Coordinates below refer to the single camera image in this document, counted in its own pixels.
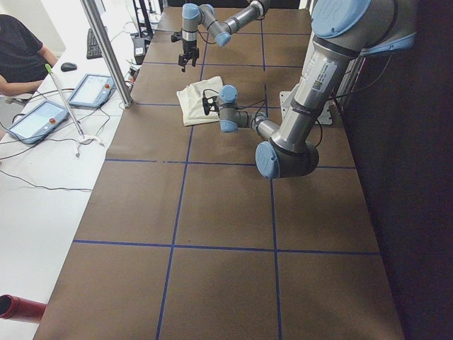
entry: white cloth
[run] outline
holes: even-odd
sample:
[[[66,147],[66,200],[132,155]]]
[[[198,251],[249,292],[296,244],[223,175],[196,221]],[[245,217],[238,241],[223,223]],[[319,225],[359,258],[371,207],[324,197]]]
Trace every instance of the white cloth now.
[[[222,87],[222,78],[215,76],[214,78],[208,80],[193,83],[186,86],[182,91],[176,92],[179,104],[183,110],[183,122],[185,126],[219,121],[219,116],[216,112],[211,112],[209,115],[205,115],[202,98],[203,91],[205,89],[211,89],[219,92]],[[215,95],[217,95],[215,92],[206,91],[206,97],[208,98]]]

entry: white desk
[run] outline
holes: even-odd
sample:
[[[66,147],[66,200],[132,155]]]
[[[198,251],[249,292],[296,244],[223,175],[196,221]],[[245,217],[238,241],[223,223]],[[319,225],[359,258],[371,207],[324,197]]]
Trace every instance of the white desk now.
[[[108,18],[104,18],[110,39],[121,32],[124,24],[128,22],[128,14],[125,15],[123,21],[112,18],[108,22]],[[87,73],[109,74],[102,58],[86,59],[88,24],[74,29],[80,34],[67,45],[67,50],[53,67],[62,88],[74,88]],[[126,74],[130,66],[127,60],[132,60],[132,41],[129,34],[121,33],[116,36],[112,46],[122,73]],[[63,62],[74,62],[78,69],[61,72],[60,66]],[[54,89],[51,78],[47,77],[38,91],[43,93]],[[57,92],[56,95],[51,93],[46,97],[62,104]],[[31,101],[23,112],[28,112],[41,100],[39,98]],[[74,154],[75,142],[44,141],[20,156],[2,160],[0,169],[40,186],[92,189],[122,115],[122,101],[117,92],[102,109],[110,116],[99,134],[104,146],[97,142],[82,145],[79,148],[80,157],[77,158]],[[74,110],[87,135],[95,134],[107,120],[107,116],[99,110],[84,118],[90,112],[91,110]],[[50,138],[63,140],[77,139],[78,136],[74,124],[71,124],[55,132]],[[1,143],[10,141],[14,139],[6,135]],[[17,154],[27,148],[28,146],[20,142],[0,144],[0,158]],[[40,302],[49,300],[90,194],[32,188],[18,179],[0,174],[0,295],[17,295]],[[32,339],[37,327],[36,324],[0,320],[0,339]]]

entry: computer mouse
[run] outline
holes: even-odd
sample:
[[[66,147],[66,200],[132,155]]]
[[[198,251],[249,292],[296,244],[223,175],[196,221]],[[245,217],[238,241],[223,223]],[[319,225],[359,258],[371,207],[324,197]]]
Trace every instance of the computer mouse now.
[[[77,65],[72,62],[64,62],[61,68],[63,72],[74,71],[77,69]]]

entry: chair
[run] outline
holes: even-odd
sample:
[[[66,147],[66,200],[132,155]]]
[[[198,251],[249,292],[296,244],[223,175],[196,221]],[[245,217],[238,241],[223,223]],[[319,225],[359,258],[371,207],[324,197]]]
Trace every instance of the chair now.
[[[27,105],[31,97],[32,97],[31,93],[22,93],[16,96],[5,96],[5,103],[7,104],[15,103],[21,106],[25,106]]]

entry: keyboard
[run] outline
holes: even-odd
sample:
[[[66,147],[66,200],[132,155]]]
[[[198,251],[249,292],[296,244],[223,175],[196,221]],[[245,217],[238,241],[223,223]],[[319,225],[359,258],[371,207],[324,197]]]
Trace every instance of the keyboard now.
[[[86,59],[102,58],[101,49],[94,36],[93,29],[88,29],[86,36]]]

